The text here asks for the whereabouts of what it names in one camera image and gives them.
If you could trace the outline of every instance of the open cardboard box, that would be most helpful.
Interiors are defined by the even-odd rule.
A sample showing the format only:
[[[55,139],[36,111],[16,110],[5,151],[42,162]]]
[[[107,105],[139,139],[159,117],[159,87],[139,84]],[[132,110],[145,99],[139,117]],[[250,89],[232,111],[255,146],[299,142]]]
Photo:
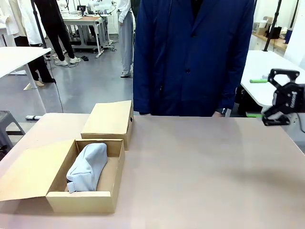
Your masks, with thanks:
[[[81,131],[83,139],[123,139],[129,149],[132,135],[132,101],[96,104]]]
[[[107,145],[108,162],[97,191],[69,193],[66,175],[77,155],[91,143]],[[0,179],[0,201],[46,197],[58,213],[114,213],[125,159],[122,139],[57,142],[24,151]]]

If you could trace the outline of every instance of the concrete floor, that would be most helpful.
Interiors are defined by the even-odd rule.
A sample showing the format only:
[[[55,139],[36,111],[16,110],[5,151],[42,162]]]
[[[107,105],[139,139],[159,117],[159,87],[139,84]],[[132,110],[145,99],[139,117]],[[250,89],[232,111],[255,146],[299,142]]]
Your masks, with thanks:
[[[65,113],[90,113],[96,103],[132,99],[132,79],[120,78],[122,63],[119,50],[106,50],[99,59],[91,50],[75,54],[78,57],[86,55],[89,61],[82,60],[75,68],[59,67],[53,61],[48,62],[49,69],[51,63]],[[28,83],[28,77],[23,75],[0,78],[0,109],[10,111],[18,122],[25,122],[26,115],[42,115],[35,92],[23,90]],[[48,113],[61,112],[54,84],[40,88],[39,92]]]

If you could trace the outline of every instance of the hand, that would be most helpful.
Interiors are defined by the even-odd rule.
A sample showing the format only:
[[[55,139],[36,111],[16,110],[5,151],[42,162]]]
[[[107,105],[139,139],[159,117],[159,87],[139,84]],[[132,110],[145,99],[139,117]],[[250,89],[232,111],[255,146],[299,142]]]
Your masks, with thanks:
[[[213,118],[222,118],[223,115],[222,115],[221,113],[215,111],[212,117],[213,117]]]

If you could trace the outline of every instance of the navy blue coat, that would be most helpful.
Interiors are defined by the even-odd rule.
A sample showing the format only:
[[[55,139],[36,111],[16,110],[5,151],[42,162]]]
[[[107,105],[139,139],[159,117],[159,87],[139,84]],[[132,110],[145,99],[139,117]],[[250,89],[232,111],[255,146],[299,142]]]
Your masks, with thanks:
[[[212,116],[232,108],[253,25],[253,0],[142,0],[133,73],[134,110]]]

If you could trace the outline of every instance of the wristwatch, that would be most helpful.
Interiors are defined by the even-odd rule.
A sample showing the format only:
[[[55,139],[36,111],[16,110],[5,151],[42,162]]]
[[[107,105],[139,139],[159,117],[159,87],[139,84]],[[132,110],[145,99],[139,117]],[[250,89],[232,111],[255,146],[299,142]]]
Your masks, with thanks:
[[[227,110],[227,108],[217,108],[216,112],[220,113],[224,117],[225,113],[227,113]]]

